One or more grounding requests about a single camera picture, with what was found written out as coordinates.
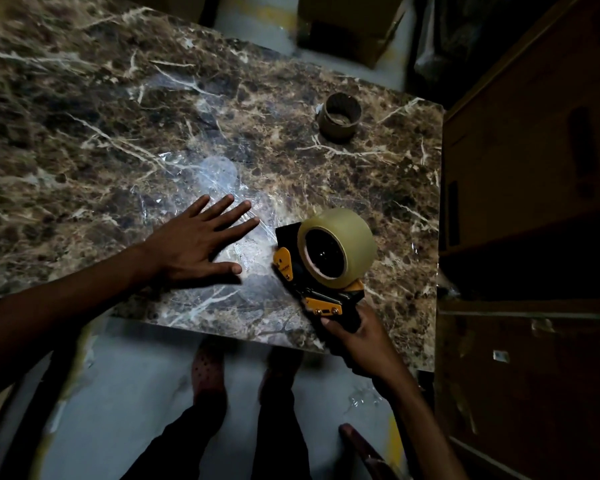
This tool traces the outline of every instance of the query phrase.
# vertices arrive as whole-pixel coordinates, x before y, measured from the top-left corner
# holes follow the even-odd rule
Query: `marble tabletop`
[[[315,108],[344,91],[345,145]],[[197,197],[262,223],[218,259],[240,285],[146,289],[114,313],[325,351],[271,267],[274,229],[330,207],[371,227],[367,297],[412,367],[433,368],[442,109],[124,0],[19,0],[0,25],[0,296],[144,239]]]

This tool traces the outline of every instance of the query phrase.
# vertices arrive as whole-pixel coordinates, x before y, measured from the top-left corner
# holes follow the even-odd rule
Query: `leg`
[[[309,453],[294,412],[291,386],[302,352],[281,347],[269,355],[269,368],[260,389],[258,439],[252,480],[310,479]]]
[[[198,478],[205,448],[224,420],[223,354],[209,342],[198,348],[191,367],[193,406],[172,422],[138,457],[124,480],[148,477]]]

